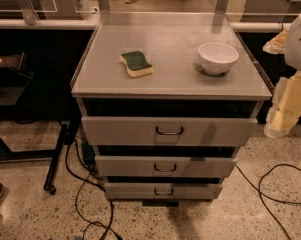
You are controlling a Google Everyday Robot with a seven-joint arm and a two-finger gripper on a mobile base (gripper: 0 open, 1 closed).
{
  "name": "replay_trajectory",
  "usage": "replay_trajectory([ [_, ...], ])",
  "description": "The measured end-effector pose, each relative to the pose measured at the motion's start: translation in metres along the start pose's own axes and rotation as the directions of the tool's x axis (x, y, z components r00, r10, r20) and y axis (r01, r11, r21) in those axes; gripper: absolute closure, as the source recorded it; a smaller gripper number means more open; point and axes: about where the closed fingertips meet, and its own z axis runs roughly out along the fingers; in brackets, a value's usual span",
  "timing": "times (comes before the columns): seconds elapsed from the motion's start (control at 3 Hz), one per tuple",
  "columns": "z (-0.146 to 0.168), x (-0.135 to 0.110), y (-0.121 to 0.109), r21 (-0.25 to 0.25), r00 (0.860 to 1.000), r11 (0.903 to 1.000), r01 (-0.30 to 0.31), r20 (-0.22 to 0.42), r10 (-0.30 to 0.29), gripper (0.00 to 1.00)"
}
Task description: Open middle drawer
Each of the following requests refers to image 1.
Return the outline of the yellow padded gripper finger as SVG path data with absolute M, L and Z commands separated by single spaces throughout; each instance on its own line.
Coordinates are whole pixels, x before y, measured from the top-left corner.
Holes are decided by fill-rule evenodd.
M 281 77 L 275 86 L 264 134 L 281 138 L 289 134 L 301 117 L 301 70 L 290 78 Z

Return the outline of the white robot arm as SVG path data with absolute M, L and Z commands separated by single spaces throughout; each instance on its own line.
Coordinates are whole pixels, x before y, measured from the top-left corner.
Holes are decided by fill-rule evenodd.
M 275 86 L 264 134 L 270 138 L 287 135 L 301 117 L 301 13 L 288 29 L 268 41 L 263 50 L 283 54 L 285 63 L 296 70 L 290 77 L 281 77 Z

